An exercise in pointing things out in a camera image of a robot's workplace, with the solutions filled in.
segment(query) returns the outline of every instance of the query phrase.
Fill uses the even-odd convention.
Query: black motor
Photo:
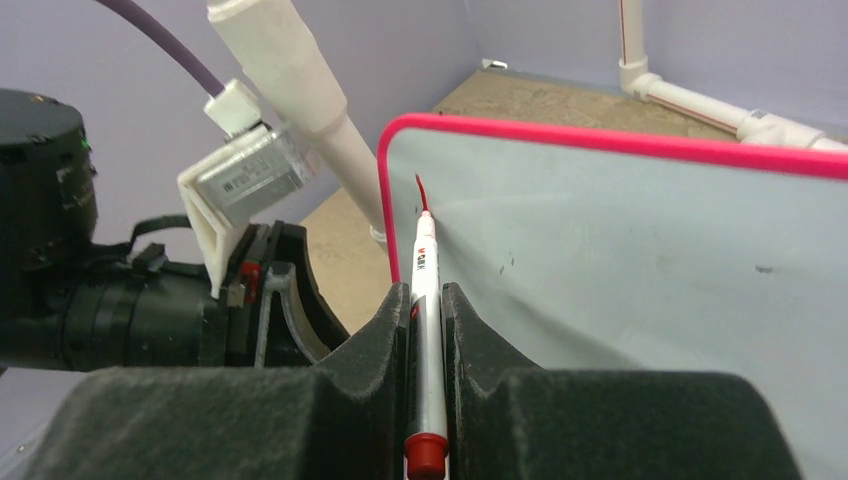
[[[89,150],[75,108],[0,89],[0,316],[30,309],[26,272],[91,244],[97,204]]]

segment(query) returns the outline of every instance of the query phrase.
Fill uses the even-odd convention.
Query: tan floor
[[[733,141],[709,125],[619,95],[520,77],[472,75],[433,111],[525,122],[702,137]],[[388,258],[371,239],[368,222],[339,190],[304,222],[321,293],[354,332],[367,323],[390,286]]]

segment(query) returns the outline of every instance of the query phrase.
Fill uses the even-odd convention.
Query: white pvc pipe
[[[618,0],[621,21],[621,63],[630,65],[647,60],[642,0]]]
[[[377,161],[347,115],[347,98],[291,0],[207,0],[209,22],[277,114],[319,151],[383,237]]]
[[[824,132],[815,128],[760,110],[745,110],[663,81],[648,70],[642,0],[619,0],[619,14],[620,81],[622,90],[628,94],[697,118],[733,133],[746,143],[848,151],[848,145],[825,138]]]
[[[733,134],[736,134],[739,125],[750,115],[750,112],[743,108],[662,80],[651,83],[643,98]]]
[[[812,147],[816,150],[831,150],[834,152],[846,152],[848,153],[848,145],[844,143],[837,142],[836,140],[831,140],[829,138],[820,138],[813,143]]]

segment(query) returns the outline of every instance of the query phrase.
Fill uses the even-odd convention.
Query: purple wall
[[[515,70],[618,88],[618,2],[464,1],[483,57]],[[644,5],[651,71],[740,107],[848,131],[848,2]]]

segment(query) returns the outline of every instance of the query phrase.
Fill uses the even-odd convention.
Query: marker
[[[404,443],[409,480],[445,478],[448,422],[445,404],[445,367],[442,353],[441,289],[436,224],[427,205],[421,178],[415,175],[423,211],[413,246],[410,324],[417,332],[415,390],[411,434]]]

